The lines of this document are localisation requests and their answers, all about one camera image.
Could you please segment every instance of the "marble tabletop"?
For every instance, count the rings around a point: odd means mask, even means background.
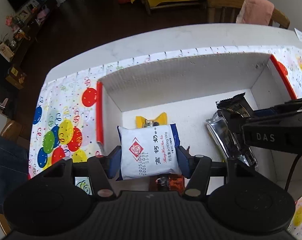
[[[302,49],[291,30],[249,24],[198,24],[137,34],[83,52],[54,67],[45,83],[119,60],[180,49],[246,45],[289,45]]]

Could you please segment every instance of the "chair backrest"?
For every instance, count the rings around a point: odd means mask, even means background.
[[[244,0],[207,0],[207,10],[208,10],[208,23],[214,23],[216,8],[222,8],[221,14],[218,22],[229,22],[234,23],[236,20],[235,12],[238,11],[236,9],[241,9]],[[231,15],[229,19],[226,19],[226,8],[232,8]],[[277,22],[280,24],[280,28],[287,29],[290,25],[290,20],[285,16],[281,11],[274,8],[272,18],[270,20],[269,25]]]

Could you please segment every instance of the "yellow candy wrapper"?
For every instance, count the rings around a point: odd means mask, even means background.
[[[160,114],[154,120],[145,119],[143,116],[135,117],[135,124],[137,128],[145,128],[150,126],[166,125],[168,124],[168,118],[166,113]]]

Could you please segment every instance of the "green balloon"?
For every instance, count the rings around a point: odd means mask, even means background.
[[[54,141],[55,141],[54,133],[52,131],[47,132],[43,139],[43,151],[46,154],[52,152]]]

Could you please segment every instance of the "pink cloth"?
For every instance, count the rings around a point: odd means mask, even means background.
[[[268,0],[244,0],[236,23],[269,25],[274,4]]]

